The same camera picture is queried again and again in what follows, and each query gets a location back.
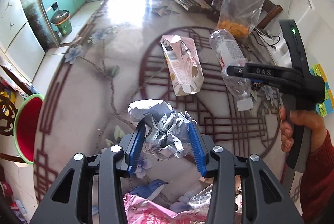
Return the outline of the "right hand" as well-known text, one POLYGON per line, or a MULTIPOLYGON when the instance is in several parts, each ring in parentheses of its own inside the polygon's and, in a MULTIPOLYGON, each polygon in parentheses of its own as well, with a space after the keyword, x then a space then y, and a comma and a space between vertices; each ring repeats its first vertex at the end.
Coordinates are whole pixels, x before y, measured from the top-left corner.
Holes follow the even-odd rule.
POLYGON ((322 146, 327 136, 327 129, 324 119, 317 113, 307 110, 287 112, 284 107, 281 107, 279 115, 281 119, 281 150, 284 153, 289 153, 294 144, 293 132, 296 126, 305 126, 311 130, 311 153, 322 146))

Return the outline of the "red sleeve forearm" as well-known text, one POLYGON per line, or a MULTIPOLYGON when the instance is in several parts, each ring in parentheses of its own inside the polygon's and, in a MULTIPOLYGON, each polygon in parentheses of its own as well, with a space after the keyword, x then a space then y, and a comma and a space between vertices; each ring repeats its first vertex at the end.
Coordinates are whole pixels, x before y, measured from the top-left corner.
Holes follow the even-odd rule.
POLYGON ((308 157, 300 201, 304 223, 333 223, 333 145, 329 134, 308 157))

